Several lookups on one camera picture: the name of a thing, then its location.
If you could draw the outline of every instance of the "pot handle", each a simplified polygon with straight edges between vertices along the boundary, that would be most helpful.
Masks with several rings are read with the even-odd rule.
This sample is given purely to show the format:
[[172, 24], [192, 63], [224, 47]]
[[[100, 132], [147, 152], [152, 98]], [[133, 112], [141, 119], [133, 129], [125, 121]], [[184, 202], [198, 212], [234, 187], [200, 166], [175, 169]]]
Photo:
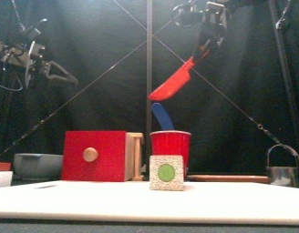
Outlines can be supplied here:
[[266, 153], [266, 156], [267, 156], [267, 166], [270, 167], [270, 153], [271, 153], [271, 150], [273, 150], [275, 147], [282, 147], [282, 148], [285, 148], [285, 149], [291, 153], [291, 155], [294, 156], [294, 159], [295, 159], [295, 164], [297, 164], [297, 166], [299, 167], [299, 154], [298, 154], [298, 152], [293, 149], [293, 147], [290, 147], [289, 145], [285, 145], [285, 144], [275, 144], [275, 145], [267, 150], [267, 153]]

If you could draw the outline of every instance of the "blue object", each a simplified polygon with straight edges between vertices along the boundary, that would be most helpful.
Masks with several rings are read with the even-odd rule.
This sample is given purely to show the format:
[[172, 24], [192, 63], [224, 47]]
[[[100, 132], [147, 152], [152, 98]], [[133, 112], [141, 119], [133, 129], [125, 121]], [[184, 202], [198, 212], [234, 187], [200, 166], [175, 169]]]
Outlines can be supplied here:
[[152, 104], [152, 112], [155, 114], [158, 123], [160, 124], [162, 130], [174, 130], [170, 114], [159, 103]]

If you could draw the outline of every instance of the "wooden knob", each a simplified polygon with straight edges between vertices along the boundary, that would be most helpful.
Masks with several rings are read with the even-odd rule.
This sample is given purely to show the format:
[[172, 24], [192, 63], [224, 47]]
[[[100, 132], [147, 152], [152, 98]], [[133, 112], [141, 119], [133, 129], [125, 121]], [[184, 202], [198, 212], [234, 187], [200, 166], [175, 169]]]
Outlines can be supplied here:
[[95, 148], [88, 147], [88, 148], [84, 150], [83, 157], [84, 157], [85, 161], [88, 161], [88, 162], [95, 161], [96, 158], [97, 158], [97, 156], [99, 156], [99, 153], [97, 153], [97, 151], [96, 151]]

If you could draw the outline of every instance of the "metal pot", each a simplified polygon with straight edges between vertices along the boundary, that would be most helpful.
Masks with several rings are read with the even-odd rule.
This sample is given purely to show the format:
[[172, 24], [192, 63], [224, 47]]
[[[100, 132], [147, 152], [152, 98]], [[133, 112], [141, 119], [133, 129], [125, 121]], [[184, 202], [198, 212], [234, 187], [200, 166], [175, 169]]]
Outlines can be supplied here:
[[21, 153], [14, 155], [16, 175], [25, 180], [53, 180], [61, 177], [63, 155]]
[[[283, 147], [290, 152], [290, 154], [294, 156], [295, 159], [295, 167], [270, 166], [270, 152], [275, 147]], [[295, 152], [295, 150], [287, 145], [277, 144], [267, 150], [266, 155], [267, 155], [266, 173], [267, 173], [267, 177], [270, 178], [270, 184], [285, 187], [299, 187], [299, 155]]]

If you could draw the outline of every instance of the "metal pole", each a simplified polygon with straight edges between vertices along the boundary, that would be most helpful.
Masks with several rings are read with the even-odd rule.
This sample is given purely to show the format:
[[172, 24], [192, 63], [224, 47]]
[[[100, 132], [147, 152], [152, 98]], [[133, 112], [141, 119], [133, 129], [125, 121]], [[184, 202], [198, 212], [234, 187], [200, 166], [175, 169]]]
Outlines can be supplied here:
[[[152, 20], [154, 20], [154, 3], [152, 0], [147, 0], [147, 96], [152, 92], [152, 36], [154, 36], [154, 29], [152, 29]], [[145, 96], [145, 136], [144, 136], [144, 146], [145, 146], [145, 172], [150, 171], [150, 156], [151, 156], [151, 138], [150, 133], [152, 132], [152, 101]]]
[[297, 146], [299, 150], [299, 116], [298, 116], [298, 107], [297, 107], [297, 101], [295, 101], [295, 94], [293, 92], [293, 79], [291, 79], [291, 73], [289, 68], [289, 62], [287, 62], [287, 55], [285, 50], [285, 44], [283, 44], [283, 38], [281, 31], [277, 29], [277, 22], [279, 20], [278, 16], [278, 9], [275, 0], [269, 1], [269, 8], [270, 8], [270, 14], [274, 24], [274, 36], [277, 40], [277, 46], [279, 51], [279, 64], [281, 64], [281, 71], [283, 76], [283, 82], [286, 87], [286, 94], [289, 98], [289, 104], [290, 104], [290, 113], [293, 118], [293, 131], [297, 137]]

